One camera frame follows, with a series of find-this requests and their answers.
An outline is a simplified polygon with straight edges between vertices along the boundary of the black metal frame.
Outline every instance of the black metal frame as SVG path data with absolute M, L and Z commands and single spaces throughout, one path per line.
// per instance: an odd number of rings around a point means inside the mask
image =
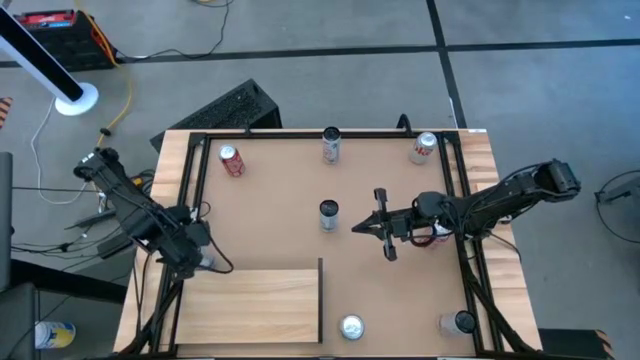
M 438 138 L 438 146 L 440 153 L 440 160 L 442 163 L 442 172 L 445 180 L 445 188 L 448 195 L 456 195 L 453 177 L 451 174 L 451 166 L 449 163 L 449 155 L 446 148 L 446 142 L 452 145 L 456 167 L 458 168 L 458 174 L 460 177 L 460 184 L 462 190 L 462 196 L 467 196 L 471 193 L 469 180 L 466 173 L 466 167 L 464 164 L 464 156 L 462 153 L 462 147 L 460 142 L 460 136 L 457 131 L 434 131 Z M 414 133 L 409 119 L 406 115 L 402 115 L 395 130 L 381 130 L 381 131 L 364 131 L 364 130 L 343 130 L 342 137 L 345 139 L 400 139 L 400 138 L 415 138 L 418 134 Z M 221 139 L 321 139 L 322 130 L 315 131 L 278 131 L 278 130 L 256 130 L 251 131 L 246 129 L 238 132 L 227 133 L 192 133 L 189 137 L 187 155 L 185 159 L 183 177 L 180 184 L 180 192 L 178 195 L 178 203 L 185 204 L 187 198 L 187 190 L 189 179 L 191 177 L 193 169 L 193 160 L 195 150 L 198 146 L 202 147 L 202 155 L 200 157 L 200 164 L 198 168 L 198 175 L 196 179 L 194 198 L 192 202 L 192 209 L 196 211 L 196 216 L 199 216 L 199 205 L 202 203 L 203 189 L 206 181 L 207 166 L 209 164 L 209 154 L 211 148 L 211 142 Z M 499 309 L 495 307 L 493 303 L 493 297 L 491 293 L 491 284 L 489 281 L 489 273 L 486 266 L 486 260 L 481 242 L 474 242 L 473 250 L 475 252 L 474 261 L 476 264 L 476 270 L 478 277 L 476 277 L 469 263 L 467 251 L 465 248 L 464 239 L 462 236 L 456 236 L 456 248 L 458 253 L 458 261 L 462 274 L 462 283 L 464 286 L 465 300 L 467 303 L 467 309 L 469 312 L 478 317 L 478 309 L 476 306 L 476 298 L 485 307 L 487 318 L 489 321 L 491 339 L 493 343 L 493 350 L 487 350 L 484 347 L 483 337 L 480 327 L 477 327 L 473 332 L 473 343 L 476 356 L 489 357 L 493 359 L 537 359 L 537 360 L 570 360 L 570 359 L 587 359 L 578 357 L 568 357 L 563 355 L 549 355 L 544 353 L 535 352 L 532 348 L 526 345 L 515 331 L 510 327 L 508 321 L 500 313 Z M 180 314 L 180 301 L 182 295 L 183 283 L 173 282 L 172 274 L 166 268 L 163 268 L 162 278 L 160 281 L 160 289 L 158 291 L 158 301 L 156 303 L 156 312 L 154 313 L 153 321 L 151 322 L 151 349 L 150 354 L 145 357 L 177 357 L 178 344 L 175 343 L 175 336 L 177 330 L 178 316 Z M 162 324 L 164 320 L 164 314 L 168 309 L 168 303 L 170 304 L 173 299 L 176 299 L 175 312 L 172 319 L 171 336 L 169 341 L 169 349 L 165 352 L 159 352 L 160 338 L 162 333 Z M 502 344 L 502 337 L 509 342 L 515 352 L 505 352 Z
M 458 167 L 458 172 L 460 174 L 460 179 L 462 183 L 463 195 L 468 194 L 469 184 L 468 178 L 466 174 L 466 170 L 464 167 L 464 159 L 462 157 L 462 148 L 459 141 L 459 135 L 457 131 L 440 131 L 434 132 L 434 134 L 438 138 L 439 148 L 440 148 L 440 159 L 442 162 L 442 170 L 443 176 L 445 178 L 445 186 L 448 195 L 455 195 L 455 189 L 453 185 L 453 178 L 451 176 L 451 168 L 449 164 L 448 154 L 446 151 L 445 140 L 449 141 L 452 144 L 456 163 Z M 405 115 L 400 117 L 400 120 L 397 125 L 396 130 L 387 130 L 387 131 L 349 131 L 345 130 L 342 132 L 342 137 L 345 139 L 364 139 L 364 138 L 378 138 L 378 139 L 394 139 L 394 138 L 415 138 L 418 134 L 414 133 L 411 124 L 408 118 Z M 296 132 L 281 132 L 281 131 L 250 131 L 245 130 L 243 132 L 234 132 L 234 133 L 192 133 L 189 138 L 187 155 L 185 159 L 184 169 L 183 169 L 183 177 L 180 185 L 180 192 L 178 195 L 178 204 L 185 204 L 187 198 L 187 190 L 188 183 L 191 177 L 192 169 L 193 169 L 193 160 L 195 155 L 195 150 L 198 146 L 202 148 L 202 155 L 200 157 L 200 164 L 198 168 L 198 175 L 196 178 L 195 190 L 194 190 L 194 198 L 192 202 L 192 208 L 195 211 L 199 211 L 199 205 L 202 202 L 203 189 L 206 181 L 206 173 L 207 166 L 209 164 L 209 154 L 211 148 L 211 142 L 213 140 L 221 140 L 221 139 L 321 139 L 322 131 L 296 131 Z M 467 262 L 466 250 L 464 247 L 463 239 L 456 239 L 456 245 L 459 253 L 459 261 L 461 269 L 464 269 L 463 262 Z M 482 251 L 482 244 L 477 243 L 475 249 L 476 254 L 478 254 L 475 258 L 476 266 L 478 269 L 478 273 L 480 275 L 480 283 L 483 291 L 490 294 L 490 284 L 489 284 L 489 274 L 487 271 L 484 253 Z M 171 288 L 171 274 L 169 270 L 165 267 L 163 269 L 163 274 L 161 278 L 160 289 L 158 291 L 158 302 L 156 305 L 156 310 L 160 310 L 160 300 L 164 299 L 166 295 L 169 293 L 169 289 Z M 463 278 L 464 290 L 465 290 L 465 299 L 467 302 L 467 308 L 470 312 L 477 316 L 478 311 L 476 308 L 476 301 L 474 297 L 474 289 L 467 284 L 465 279 Z M 172 329 L 171 329 L 171 338 L 169 344 L 169 351 L 164 352 L 167 356 L 175 356 L 177 355 L 178 345 L 175 344 L 175 332 L 177 328 L 177 321 L 180 311 L 180 295 L 182 293 L 182 284 L 177 283 L 173 284 L 173 286 L 179 286 L 180 289 L 176 296 L 177 298 L 177 306 L 176 310 L 173 314 L 174 318 L 172 319 Z M 151 341 L 151 351 L 157 352 L 159 349 L 160 337 L 162 333 L 162 318 L 163 314 L 156 312 L 155 324 L 153 324 L 152 330 L 152 341 Z M 502 340 L 499 334 L 499 331 L 494 324 L 493 320 L 490 321 L 491 327 L 491 335 L 494 344 L 494 349 L 498 351 L 502 351 Z M 473 342 L 474 348 L 478 355 L 486 351 L 484 349 L 484 344 L 482 340 L 482 334 L 479 327 L 473 333 Z

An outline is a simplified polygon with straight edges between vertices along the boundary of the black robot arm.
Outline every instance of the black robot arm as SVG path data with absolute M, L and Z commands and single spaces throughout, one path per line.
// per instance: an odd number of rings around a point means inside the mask
M 459 198 L 438 192 L 423 192 L 407 209 L 387 211 L 385 189 L 375 189 L 378 210 L 351 230 L 371 234 L 384 242 L 384 255 L 396 260 L 392 238 L 428 246 L 439 236 L 451 233 L 466 238 L 486 236 L 505 217 L 516 218 L 540 201 L 560 202 L 574 198 L 580 183 L 567 163 L 550 162 L 527 166 L 500 183 L 471 196 Z M 431 234 L 414 236 L 413 231 L 431 228 Z M 427 237 L 423 242 L 416 238 Z
M 194 275 L 202 261 L 200 247 L 209 244 L 206 222 L 192 219 L 186 206 L 165 209 L 145 195 L 126 175 L 113 149 L 97 149 L 73 172 L 109 196 L 123 232 L 147 252 L 160 252 L 159 262 L 173 270 L 178 280 Z

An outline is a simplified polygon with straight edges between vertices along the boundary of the white can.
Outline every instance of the white can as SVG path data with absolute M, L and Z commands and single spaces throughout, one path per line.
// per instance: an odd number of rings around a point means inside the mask
M 72 323 L 40 321 L 35 328 L 36 349 L 67 347 L 76 337 L 76 327 Z
M 347 340 L 358 340 L 364 335 L 364 321 L 358 315 L 347 315 L 340 321 L 340 333 Z
M 427 158 L 438 144 L 438 139 L 430 132 L 424 132 L 416 138 L 411 151 L 409 152 L 409 160 L 414 164 L 424 164 Z
M 334 165 L 340 159 L 340 130 L 335 126 L 329 126 L 322 133 L 322 157 L 327 164 Z
M 320 203 L 320 229 L 324 232 L 333 232 L 338 227 L 338 203 L 334 200 L 325 200 Z
M 445 314 L 438 320 L 438 329 L 444 336 L 468 335 L 476 329 L 476 318 L 466 310 Z

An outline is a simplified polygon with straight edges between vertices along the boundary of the wooden board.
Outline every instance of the wooden board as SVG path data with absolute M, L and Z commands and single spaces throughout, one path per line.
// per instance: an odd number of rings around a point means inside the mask
M 318 342 L 319 271 L 197 272 L 184 284 L 176 342 Z
M 365 129 L 367 131 L 377 131 L 378 129 Z M 229 133 L 229 132 L 240 132 L 238 130 L 207 130 L 212 133 Z M 276 130 L 278 132 L 287 132 L 287 131 L 300 131 L 300 130 Z M 495 163 L 493 161 L 493 155 L 491 153 L 491 147 L 489 145 L 489 138 L 486 133 L 478 133 L 478 132 L 469 132 L 467 130 L 460 131 L 461 140 L 462 140 L 462 148 L 463 154 L 465 156 L 465 161 L 467 165 L 467 172 L 469 174 L 469 178 L 471 180 L 472 191 L 478 191 L 482 186 L 490 186 L 494 184 L 497 179 L 497 171 L 495 169 Z M 178 191 L 180 188 L 180 179 L 182 175 L 182 169 L 184 168 L 184 160 L 187 151 L 187 140 L 189 137 L 189 131 L 187 130 L 174 130 L 168 131 L 165 136 L 165 142 L 162 148 L 162 152 L 160 154 L 160 159 L 158 163 L 156 178 L 154 182 L 154 187 L 152 190 L 153 198 L 161 203 L 164 206 L 171 206 L 176 203 Z M 449 156 L 450 160 L 453 159 L 452 152 L 450 152 Z M 198 163 L 199 157 L 196 156 L 195 164 Z M 441 179 L 441 173 L 435 173 L 434 177 Z M 195 177 L 190 179 L 191 188 L 194 185 Z M 511 235 L 510 228 L 506 227 L 504 229 L 497 230 L 498 233 L 509 239 L 513 239 Z M 380 251 L 380 243 L 373 243 L 374 251 L 376 252 L 376 256 L 378 256 L 377 251 Z M 496 267 L 502 266 L 505 262 L 508 263 L 506 270 L 509 273 L 522 273 L 522 269 L 517 260 L 514 261 L 514 254 L 509 250 L 504 250 L 501 248 L 500 244 L 486 242 L 485 250 L 487 252 L 487 266 L 491 272 L 491 280 L 495 282 L 496 285 L 500 285 L 500 281 L 498 278 L 504 274 L 502 271 L 493 271 Z M 142 253 L 137 254 L 136 257 L 136 270 L 140 275 L 142 264 L 144 262 L 145 255 Z M 441 273 L 445 270 L 434 271 L 433 274 Z M 149 268 L 147 271 L 147 283 L 145 285 L 145 301 L 142 307 L 143 320 L 146 320 L 151 313 L 153 312 L 153 308 L 155 306 L 156 301 L 156 292 L 158 289 L 159 276 L 161 272 L 161 266 L 154 262 L 149 264 Z M 415 274 L 415 279 L 408 279 L 406 277 L 396 276 L 396 279 L 400 279 L 400 282 L 408 282 L 408 281 L 429 281 L 429 278 L 433 274 L 422 274 L 423 276 L 419 276 L 419 274 Z M 537 329 L 535 325 L 535 320 L 533 317 L 533 312 L 531 310 L 531 305 L 529 303 L 529 297 L 526 290 L 526 284 L 524 282 L 520 282 L 517 284 L 516 288 L 498 288 L 494 289 L 494 299 L 496 304 L 501 311 L 503 311 L 505 317 L 510 321 L 510 323 L 518 330 L 523 339 L 536 348 L 540 348 L 539 343 L 540 339 L 537 334 Z M 423 306 L 430 306 L 428 301 L 425 301 Z M 402 313 L 398 309 L 399 305 L 395 305 L 390 309 L 393 311 L 398 311 L 398 313 Z M 116 342 L 114 344 L 114 351 L 117 351 L 127 345 L 133 335 L 135 334 L 135 314 L 136 314 L 136 305 L 135 305 L 135 292 L 133 288 L 133 280 L 130 282 L 129 291 L 127 293 L 127 298 L 125 301 L 125 305 L 123 308 L 122 318 L 120 322 L 120 328 L 118 330 L 118 335 L 116 337 Z M 402 317 L 411 317 L 411 314 L 405 312 L 405 315 Z M 167 328 L 170 327 L 170 321 L 172 317 L 168 316 L 168 320 L 166 321 L 166 326 L 164 327 L 164 337 L 163 342 L 166 344 L 168 342 L 168 331 Z M 481 321 L 485 322 L 486 319 L 482 316 Z M 401 325 L 400 318 L 395 320 L 390 327 L 389 333 L 399 332 L 402 333 L 404 330 L 401 328 L 395 329 L 395 325 Z M 329 329 L 333 326 L 337 326 L 336 324 L 325 324 L 325 329 Z M 488 332 L 485 331 L 485 345 L 489 345 L 488 341 Z M 431 354 L 434 355 L 472 355 L 472 350 L 464 347 L 459 349 L 450 351 L 446 348 L 438 347 L 437 342 L 438 339 L 432 339 L 431 343 L 435 343 L 435 347 L 432 347 L 430 351 Z M 387 342 L 387 348 L 390 347 L 398 347 L 402 346 L 402 343 L 398 344 L 396 342 L 390 343 Z M 200 357 L 211 357 L 220 354 L 226 354 L 226 356 L 242 356 L 247 351 L 240 352 L 237 349 L 237 344 L 230 345 L 182 345 L 179 347 L 179 356 L 183 357 L 192 357 L 192 356 L 200 356 Z M 273 350 L 270 349 L 272 347 L 280 347 L 280 344 L 273 344 L 273 346 L 264 346 L 259 344 L 246 345 L 245 348 L 252 348 L 251 353 L 262 356 L 273 356 L 270 355 L 273 353 Z M 318 349 L 317 344 L 300 344 L 296 346 L 296 349 L 289 350 L 286 352 L 282 352 L 283 356 L 289 355 L 331 355 L 329 352 L 322 352 L 323 349 Z M 353 356 L 367 356 L 370 355 L 366 352 L 354 352 Z

